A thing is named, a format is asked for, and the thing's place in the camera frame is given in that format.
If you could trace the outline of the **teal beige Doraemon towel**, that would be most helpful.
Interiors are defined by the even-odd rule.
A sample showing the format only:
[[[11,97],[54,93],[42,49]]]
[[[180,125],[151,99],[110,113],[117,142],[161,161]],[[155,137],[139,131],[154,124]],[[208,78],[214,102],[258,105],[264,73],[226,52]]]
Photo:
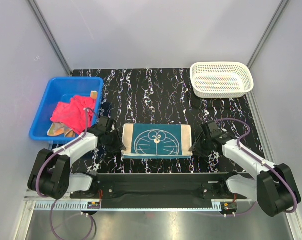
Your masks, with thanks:
[[[187,124],[123,125],[124,159],[190,159],[192,128]]]

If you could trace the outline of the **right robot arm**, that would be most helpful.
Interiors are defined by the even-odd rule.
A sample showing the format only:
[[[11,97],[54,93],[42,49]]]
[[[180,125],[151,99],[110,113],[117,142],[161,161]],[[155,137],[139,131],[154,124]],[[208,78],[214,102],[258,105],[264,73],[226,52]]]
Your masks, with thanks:
[[[251,199],[270,217],[294,213],[301,202],[301,195],[291,168],[285,163],[270,162],[245,147],[241,140],[248,134],[247,131],[235,137],[221,130],[217,120],[201,125],[201,133],[191,151],[201,157],[217,152],[250,175],[246,178],[238,172],[229,172],[212,187],[212,193],[226,199],[232,195]]]

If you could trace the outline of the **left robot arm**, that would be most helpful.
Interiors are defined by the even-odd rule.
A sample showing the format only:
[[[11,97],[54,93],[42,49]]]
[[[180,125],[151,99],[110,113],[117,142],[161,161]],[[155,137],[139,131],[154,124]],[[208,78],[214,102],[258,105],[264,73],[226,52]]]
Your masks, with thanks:
[[[71,166],[81,157],[103,146],[110,154],[125,150],[114,119],[102,116],[74,140],[53,150],[42,149],[36,156],[27,182],[29,190],[42,198],[59,200],[67,193],[82,192],[88,198],[99,193],[94,176],[71,173]]]

